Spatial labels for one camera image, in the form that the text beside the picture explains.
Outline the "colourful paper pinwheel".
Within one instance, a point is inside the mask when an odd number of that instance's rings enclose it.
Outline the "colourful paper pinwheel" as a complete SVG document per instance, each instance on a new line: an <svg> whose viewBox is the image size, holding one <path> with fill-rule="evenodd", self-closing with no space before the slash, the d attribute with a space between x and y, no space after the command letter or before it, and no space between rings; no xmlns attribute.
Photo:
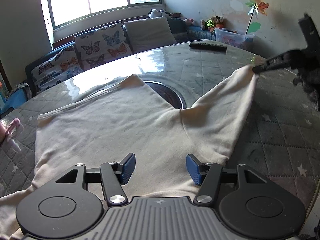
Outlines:
<svg viewBox="0 0 320 240"><path fill-rule="evenodd" d="M245 5L249 7L248 16L250 16L249 22L246 28L246 32L245 32L245 35L247 35L253 20L253 16L255 16L256 18L258 17L259 14L267 16L266 10L268 9L269 4L265 3L263 0L249 0L248 2L245 3Z"/></svg>

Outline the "clear plastic storage box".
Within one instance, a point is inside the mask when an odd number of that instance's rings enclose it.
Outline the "clear plastic storage box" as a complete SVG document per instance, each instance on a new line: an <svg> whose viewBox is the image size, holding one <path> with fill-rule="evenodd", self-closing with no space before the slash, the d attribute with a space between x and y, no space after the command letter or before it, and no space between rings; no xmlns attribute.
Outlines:
<svg viewBox="0 0 320 240"><path fill-rule="evenodd" d="M253 47L254 35L242 35L225 31L222 29L215 29L215 37L217 42L221 42L236 48L250 51Z"/></svg>

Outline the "cream white sweater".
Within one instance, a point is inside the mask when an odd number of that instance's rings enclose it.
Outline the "cream white sweater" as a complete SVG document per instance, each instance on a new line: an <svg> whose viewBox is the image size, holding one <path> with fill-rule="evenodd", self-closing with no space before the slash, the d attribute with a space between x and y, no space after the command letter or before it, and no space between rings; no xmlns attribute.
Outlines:
<svg viewBox="0 0 320 240"><path fill-rule="evenodd" d="M194 198L186 156L220 165L229 160L258 79L251 66L244 66L191 107L176 109L131 75L101 93L39 115L34 178L26 190L1 198L1 239L22 238L18 203L76 163L95 168L134 153L128 197Z"/></svg>

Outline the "round black stove plate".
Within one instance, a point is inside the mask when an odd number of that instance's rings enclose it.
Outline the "round black stove plate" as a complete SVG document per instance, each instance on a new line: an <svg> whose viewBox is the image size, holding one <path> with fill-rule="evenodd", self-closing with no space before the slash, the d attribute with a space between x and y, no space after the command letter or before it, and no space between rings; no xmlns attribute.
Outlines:
<svg viewBox="0 0 320 240"><path fill-rule="evenodd" d="M156 81L144 81L157 94L159 94L166 102L177 109L185 109L187 107L183 96L172 87Z"/></svg>

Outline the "grey quilted table cover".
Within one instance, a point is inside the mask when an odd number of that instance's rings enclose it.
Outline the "grey quilted table cover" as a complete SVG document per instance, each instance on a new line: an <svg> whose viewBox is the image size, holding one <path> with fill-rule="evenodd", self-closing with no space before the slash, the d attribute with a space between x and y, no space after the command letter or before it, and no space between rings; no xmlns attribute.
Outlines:
<svg viewBox="0 0 320 240"><path fill-rule="evenodd" d="M133 73L144 81L171 87L191 106L236 69L261 61L261 57L231 46L223 54L180 43L93 68L35 96L2 119L8 125L19 118L24 131L16 138L18 149L1 147L1 196L25 190L31 184L38 115L79 100L96 88L114 85ZM319 113L302 88L292 84L293 78L286 69L261 74L229 164L251 164L309 205L319 180Z"/></svg>

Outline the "butterfly cushion right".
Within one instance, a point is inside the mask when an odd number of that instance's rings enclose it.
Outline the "butterfly cushion right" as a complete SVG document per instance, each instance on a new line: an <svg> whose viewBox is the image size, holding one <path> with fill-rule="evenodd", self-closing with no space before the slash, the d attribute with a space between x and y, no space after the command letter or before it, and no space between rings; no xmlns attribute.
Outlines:
<svg viewBox="0 0 320 240"><path fill-rule="evenodd" d="M74 37L83 70L132 55L122 23L106 25Z"/></svg>

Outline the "white plush toy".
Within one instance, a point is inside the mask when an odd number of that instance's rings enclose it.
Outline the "white plush toy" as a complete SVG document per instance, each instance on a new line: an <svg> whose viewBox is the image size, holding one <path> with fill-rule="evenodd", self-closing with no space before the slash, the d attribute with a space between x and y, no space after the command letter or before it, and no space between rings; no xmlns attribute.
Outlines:
<svg viewBox="0 0 320 240"><path fill-rule="evenodd" d="M156 9L151 9L149 12L149 18L158 18L158 17L171 18L171 13L166 12L164 9L161 9L160 11Z"/></svg>

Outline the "blue sofa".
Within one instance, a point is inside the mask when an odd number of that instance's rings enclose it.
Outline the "blue sofa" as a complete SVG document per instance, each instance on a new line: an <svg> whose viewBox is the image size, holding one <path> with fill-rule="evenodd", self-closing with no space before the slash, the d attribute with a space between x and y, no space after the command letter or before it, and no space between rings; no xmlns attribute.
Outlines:
<svg viewBox="0 0 320 240"><path fill-rule="evenodd" d="M180 18L145 18L89 30L25 68L33 96L97 66L143 51L215 36Z"/></svg>

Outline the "black remote control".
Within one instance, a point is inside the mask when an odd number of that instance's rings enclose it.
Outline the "black remote control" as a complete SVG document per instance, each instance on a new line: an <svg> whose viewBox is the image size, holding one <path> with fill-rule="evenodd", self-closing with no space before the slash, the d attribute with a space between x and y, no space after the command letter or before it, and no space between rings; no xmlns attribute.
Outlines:
<svg viewBox="0 0 320 240"><path fill-rule="evenodd" d="M220 52L220 53L227 52L226 46L212 44L212 43L190 42L189 47L192 49L209 50L209 51L215 51L215 52Z"/></svg>

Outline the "butterfly cushion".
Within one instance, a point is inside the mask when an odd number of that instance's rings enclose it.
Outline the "butterfly cushion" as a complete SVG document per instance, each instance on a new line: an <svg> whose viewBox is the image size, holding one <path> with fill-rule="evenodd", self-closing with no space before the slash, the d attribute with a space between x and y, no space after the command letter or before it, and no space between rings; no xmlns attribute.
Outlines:
<svg viewBox="0 0 320 240"><path fill-rule="evenodd" d="M83 70L132 55L122 23L106 25L74 37Z"/></svg>
<svg viewBox="0 0 320 240"><path fill-rule="evenodd" d="M31 71L31 78L36 94L40 94L82 72L75 48L70 45L48 61L35 67Z"/></svg>

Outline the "plain beige cushion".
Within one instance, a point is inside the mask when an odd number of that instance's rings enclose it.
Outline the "plain beige cushion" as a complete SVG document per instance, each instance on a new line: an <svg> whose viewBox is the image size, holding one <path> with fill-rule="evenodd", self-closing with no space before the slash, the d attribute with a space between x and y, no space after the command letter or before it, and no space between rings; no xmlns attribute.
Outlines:
<svg viewBox="0 0 320 240"><path fill-rule="evenodd" d="M128 21L124 27L135 54L177 43L165 17Z"/></svg>

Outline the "butterfly cushion left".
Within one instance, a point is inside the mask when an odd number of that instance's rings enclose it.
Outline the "butterfly cushion left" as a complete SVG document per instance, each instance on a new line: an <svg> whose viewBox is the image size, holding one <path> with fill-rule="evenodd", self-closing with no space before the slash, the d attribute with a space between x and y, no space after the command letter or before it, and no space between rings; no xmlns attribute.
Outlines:
<svg viewBox="0 0 320 240"><path fill-rule="evenodd" d="M70 45L48 61L35 67L31 71L31 78L36 94L40 94L82 72L75 48Z"/></svg>

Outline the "plush toy pile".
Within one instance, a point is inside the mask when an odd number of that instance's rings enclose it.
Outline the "plush toy pile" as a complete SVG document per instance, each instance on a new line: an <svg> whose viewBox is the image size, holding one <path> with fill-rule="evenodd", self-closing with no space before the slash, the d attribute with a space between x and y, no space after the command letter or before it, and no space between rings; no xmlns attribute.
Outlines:
<svg viewBox="0 0 320 240"><path fill-rule="evenodd" d="M223 29L225 27L223 21L224 18L222 16L212 16L207 21L201 20L200 28L212 33L216 28Z"/></svg>

